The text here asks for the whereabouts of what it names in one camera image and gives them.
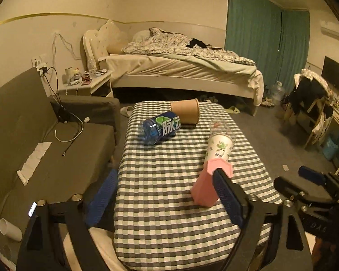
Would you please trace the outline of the green curtain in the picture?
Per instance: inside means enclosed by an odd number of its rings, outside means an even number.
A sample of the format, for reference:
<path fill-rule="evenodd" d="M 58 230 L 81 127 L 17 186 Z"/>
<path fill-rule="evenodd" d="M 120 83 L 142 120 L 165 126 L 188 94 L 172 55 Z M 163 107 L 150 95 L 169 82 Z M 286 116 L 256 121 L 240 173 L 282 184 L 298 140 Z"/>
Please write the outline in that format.
<path fill-rule="evenodd" d="M 286 92 L 305 67 L 309 52 L 310 13 L 286 10 L 269 0 L 228 0 L 225 49 L 256 62 L 264 84 L 277 81 Z"/>

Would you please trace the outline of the clear plastic cup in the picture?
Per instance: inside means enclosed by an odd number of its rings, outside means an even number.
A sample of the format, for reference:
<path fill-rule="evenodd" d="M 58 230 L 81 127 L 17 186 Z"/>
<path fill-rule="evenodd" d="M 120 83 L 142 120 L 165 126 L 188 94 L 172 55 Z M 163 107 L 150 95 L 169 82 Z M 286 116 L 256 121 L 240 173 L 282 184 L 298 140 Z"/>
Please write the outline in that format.
<path fill-rule="evenodd" d="M 236 143 L 236 135 L 234 134 L 233 130 L 230 128 L 230 125 L 221 117 L 214 118 L 210 121 L 209 124 L 210 128 L 210 136 L 214 135 L 225 135 L 228 136 L 231 141 L 232 145 L 234 146 Z"/>

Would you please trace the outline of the large clear water jug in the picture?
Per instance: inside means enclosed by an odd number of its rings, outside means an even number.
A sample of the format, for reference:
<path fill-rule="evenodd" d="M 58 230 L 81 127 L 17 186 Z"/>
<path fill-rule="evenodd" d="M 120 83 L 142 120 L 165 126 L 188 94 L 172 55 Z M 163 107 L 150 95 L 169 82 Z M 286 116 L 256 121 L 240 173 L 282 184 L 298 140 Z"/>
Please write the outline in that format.
<path fill-rule="evenodd" d="M 283 88 L 283 84 L 280 81 L 277 81 L 271 87 L 271 94 L 270 94 L 270 98 L 275 106 L 280 105 L 284 94 L 285 94 L 285 90 Z"/>

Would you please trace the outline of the white bedside table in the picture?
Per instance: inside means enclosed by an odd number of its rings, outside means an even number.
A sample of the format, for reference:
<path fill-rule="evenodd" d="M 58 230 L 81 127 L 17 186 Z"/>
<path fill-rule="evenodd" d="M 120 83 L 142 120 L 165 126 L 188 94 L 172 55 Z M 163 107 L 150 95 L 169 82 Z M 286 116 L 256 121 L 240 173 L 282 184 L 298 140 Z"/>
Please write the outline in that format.
<path fill-rule="evenodd" d="M 58 89 L 60 96 L 114 97 L 111 70 L 102 70 L 96 77 L 78 84 L 66 84 Z"/>

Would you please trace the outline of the beige bed sheet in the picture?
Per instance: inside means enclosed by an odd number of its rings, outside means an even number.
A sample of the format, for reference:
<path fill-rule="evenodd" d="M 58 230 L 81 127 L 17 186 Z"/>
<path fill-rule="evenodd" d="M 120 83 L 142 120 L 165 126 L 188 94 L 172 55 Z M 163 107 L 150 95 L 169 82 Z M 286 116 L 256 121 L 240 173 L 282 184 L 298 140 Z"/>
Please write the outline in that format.
<path fill-rule="evenodd" d="M 264 82 L 255 66 L 179 55 L 112 54 L 99 59 L 114 87 L 153 87 L 214 92 L 253 100 L 259 106 Z"/>

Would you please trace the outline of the patterned quilt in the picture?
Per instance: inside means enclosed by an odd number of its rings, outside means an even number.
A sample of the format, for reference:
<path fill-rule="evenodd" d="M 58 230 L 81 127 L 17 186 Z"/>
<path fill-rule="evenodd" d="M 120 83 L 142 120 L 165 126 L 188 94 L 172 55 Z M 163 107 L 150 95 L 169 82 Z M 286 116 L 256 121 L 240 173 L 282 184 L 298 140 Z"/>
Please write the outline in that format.
<path fill-rule="evenodd" d="M 150 28 L 149 33 L 148 39 L 142 42 L 132 41 L 122 48 L 122 52 L 143 55 L 177 54 L 249 66 L 257 64 L 255 61 L 241 57 L 233 51 L 214 47 L 180 33 L 172 33 L 160 28 Z"/>

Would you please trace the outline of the white bed frame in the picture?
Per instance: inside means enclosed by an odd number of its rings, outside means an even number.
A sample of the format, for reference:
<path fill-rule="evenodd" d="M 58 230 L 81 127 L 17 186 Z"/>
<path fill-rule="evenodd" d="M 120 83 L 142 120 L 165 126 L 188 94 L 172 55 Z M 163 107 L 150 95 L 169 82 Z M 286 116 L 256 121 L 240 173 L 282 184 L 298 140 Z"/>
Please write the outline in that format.
<path fill-rule="evenodd" d="M 257 112 L 264 80 L 254 61 L 232 51 L 201 48 L 186 35 L 150 28 L 131 41 L 108 20 L 84 33 L 88 61 L 107 69 L 114 87 L 170 88 L 239 96 L 252 101 Z"/>

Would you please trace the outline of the white paper cup green print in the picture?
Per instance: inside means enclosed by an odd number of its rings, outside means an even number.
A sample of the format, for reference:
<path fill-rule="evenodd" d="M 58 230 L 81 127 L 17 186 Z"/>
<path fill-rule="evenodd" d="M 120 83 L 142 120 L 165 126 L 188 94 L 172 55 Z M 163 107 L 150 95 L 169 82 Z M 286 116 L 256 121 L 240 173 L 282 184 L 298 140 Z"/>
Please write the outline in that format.
<path fill-rule="evenodd" d="M 224 133 L 215 133 L 209 137 L 204 162 L 221 158 L 224 161 L 230 159 L 234 146 L 234 139 Z"/>

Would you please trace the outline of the green slipper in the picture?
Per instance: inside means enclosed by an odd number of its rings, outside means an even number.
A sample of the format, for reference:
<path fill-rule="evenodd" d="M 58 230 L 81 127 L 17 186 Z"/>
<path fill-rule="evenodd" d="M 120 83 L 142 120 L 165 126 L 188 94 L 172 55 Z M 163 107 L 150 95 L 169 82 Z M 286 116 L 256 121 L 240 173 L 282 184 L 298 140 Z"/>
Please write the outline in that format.
<path fill-rule="evenodd" d="M 228 114 L 239 114 L 241 111 L 237 107 L 231 106 L 231 107 L 226 109 L 226 112 Z"/>

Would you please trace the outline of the blue labelled water bottle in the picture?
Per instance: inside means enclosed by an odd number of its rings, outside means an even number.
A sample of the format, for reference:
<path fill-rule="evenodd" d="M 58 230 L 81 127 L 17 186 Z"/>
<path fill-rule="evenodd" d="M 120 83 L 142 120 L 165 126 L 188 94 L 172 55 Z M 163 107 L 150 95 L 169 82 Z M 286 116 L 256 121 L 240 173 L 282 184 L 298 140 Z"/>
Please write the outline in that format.
<path fill-rule="evenodd" d="M 180 128 L 180 117 L 167 111 L 140 122 L 138 138 L 141 143 L 151 146 L 173 137 Z"/>

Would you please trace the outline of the white paper cup on sofa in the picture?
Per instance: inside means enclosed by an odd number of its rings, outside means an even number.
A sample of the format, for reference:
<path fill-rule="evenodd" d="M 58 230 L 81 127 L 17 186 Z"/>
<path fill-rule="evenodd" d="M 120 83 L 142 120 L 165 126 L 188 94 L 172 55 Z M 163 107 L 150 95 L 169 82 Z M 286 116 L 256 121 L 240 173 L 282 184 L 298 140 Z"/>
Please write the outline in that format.
<path fill-rule="evenodd" d="M 20 228 L 4 218 L 0 219 L 0 233 L 16 242 L 20 242 L 22 240 L 22 232 Z"/>

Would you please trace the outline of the brown kraft paper cup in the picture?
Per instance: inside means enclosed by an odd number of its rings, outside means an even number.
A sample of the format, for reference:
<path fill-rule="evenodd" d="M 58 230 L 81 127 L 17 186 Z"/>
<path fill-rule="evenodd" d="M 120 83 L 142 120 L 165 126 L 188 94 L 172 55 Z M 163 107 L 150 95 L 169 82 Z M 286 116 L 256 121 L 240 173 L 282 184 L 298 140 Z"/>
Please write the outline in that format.
<path fill-rule="evenodd" d="M 181 123 L 196 125 L 200 120 L 200 106 L 197 99 L 171 102 L 171 111 L 179 116 Z"/>

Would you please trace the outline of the dark grey sofa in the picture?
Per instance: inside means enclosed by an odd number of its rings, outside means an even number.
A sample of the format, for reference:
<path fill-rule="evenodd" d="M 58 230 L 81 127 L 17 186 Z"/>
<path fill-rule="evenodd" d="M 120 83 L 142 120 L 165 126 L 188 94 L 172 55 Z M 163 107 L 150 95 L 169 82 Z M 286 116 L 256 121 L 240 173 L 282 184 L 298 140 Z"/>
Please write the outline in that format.
<path fill-rule="evenodd" d="M 118 99 L 46 94 L 36 69 L 0 87 L 0 220 L 25 231 L 34 202 L 85 193 L 108 170 L 120 138 Z M 0 255 L 20 244 L 0 232 Z"/>

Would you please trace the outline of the pink hexagonal cup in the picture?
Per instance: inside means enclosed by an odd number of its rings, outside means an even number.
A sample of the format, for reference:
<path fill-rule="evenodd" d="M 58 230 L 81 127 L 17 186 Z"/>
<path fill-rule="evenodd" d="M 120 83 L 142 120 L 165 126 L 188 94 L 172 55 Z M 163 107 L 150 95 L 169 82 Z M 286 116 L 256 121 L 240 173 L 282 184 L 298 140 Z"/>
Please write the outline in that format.
<path fill-rule="evenodd" d="M 221 158 L 210 159 L 205 162 L 202 172 L 193 184 L 190 192 L 194 203 L 202 207 L 212 207 L 219 199 L 215 191 L 212 177 L 216 169 L 222 169 L 229 177 L 233 177 L 233 165 Z"/>

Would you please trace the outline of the chair with clothes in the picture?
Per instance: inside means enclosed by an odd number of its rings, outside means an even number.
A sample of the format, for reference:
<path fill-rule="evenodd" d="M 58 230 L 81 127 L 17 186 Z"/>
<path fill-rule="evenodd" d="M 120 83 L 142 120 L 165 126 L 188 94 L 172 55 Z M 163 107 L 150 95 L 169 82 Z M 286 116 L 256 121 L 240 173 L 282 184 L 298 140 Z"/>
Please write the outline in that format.
<path fill-rule="evenodd" d="M 332 91 L 319 74 L 302 69 L 294 75 L 294 88 L 285 98 L 283 122 L 295 125 L 301 114 L 309 119 L 310 133 L 305 146 L 315 144 L 325 135 L 334 112 L 331 100 Z"/>

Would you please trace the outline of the grey checked tablecloth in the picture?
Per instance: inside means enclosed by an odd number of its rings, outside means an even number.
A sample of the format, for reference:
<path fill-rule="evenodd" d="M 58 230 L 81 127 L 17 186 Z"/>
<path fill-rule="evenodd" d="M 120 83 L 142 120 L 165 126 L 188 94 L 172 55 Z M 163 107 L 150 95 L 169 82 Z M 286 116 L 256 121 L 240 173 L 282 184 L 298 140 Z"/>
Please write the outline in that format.
<path fill-rule="evenodd" d="M 169 111 L 166 101 L 135 104 L 119 165 L 114 210 L 114 246 L 130 270 L 182 270 L 224 260 L 240 230 L 221 202 L 195 205 L 190 190 L 203 168 L 214 119 L 225 121 L 236 136 L 230 155 L 234 182 L 262 201 L 281 203 L 263 162 L 218 104 L 200 103 L 195 128 L 181 128 L 173 138 L 153 146 L 139 141 L 139 124 Z"/>

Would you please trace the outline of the white paper on sofa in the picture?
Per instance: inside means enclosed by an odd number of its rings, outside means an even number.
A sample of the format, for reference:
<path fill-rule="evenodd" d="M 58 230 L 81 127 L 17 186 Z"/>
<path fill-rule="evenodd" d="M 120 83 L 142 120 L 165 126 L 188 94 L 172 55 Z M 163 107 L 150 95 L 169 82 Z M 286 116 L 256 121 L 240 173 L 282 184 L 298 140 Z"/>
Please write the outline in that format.
<path fill-rule="evenodd" d="M 52 142 L 38 143 L 34 151 L 22 165 L 22 168 L 17 170 L 17 176 L 24 186 L 28 184 L 28 181 L 33 176 L 41 159 L 44 157 L 51 144 Z"/>

